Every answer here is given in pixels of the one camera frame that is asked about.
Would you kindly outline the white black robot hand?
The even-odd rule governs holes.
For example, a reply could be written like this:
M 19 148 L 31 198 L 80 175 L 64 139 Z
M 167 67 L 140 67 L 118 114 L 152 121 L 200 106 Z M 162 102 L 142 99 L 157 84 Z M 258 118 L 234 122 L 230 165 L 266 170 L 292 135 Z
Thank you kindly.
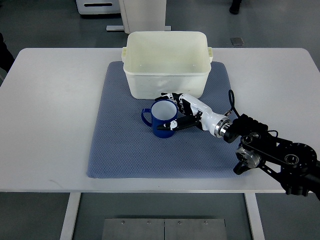
M 156 100 L 173 101 L 183 114 L 182 117 L 158 125 L 158 130 L 180 131 L 198 127 L 202 131 L 210 132 L 214 137 L 222 138 L 232 124 L 227 116 L 213 112 L 208 105 L 187 93 L 162 93 Z

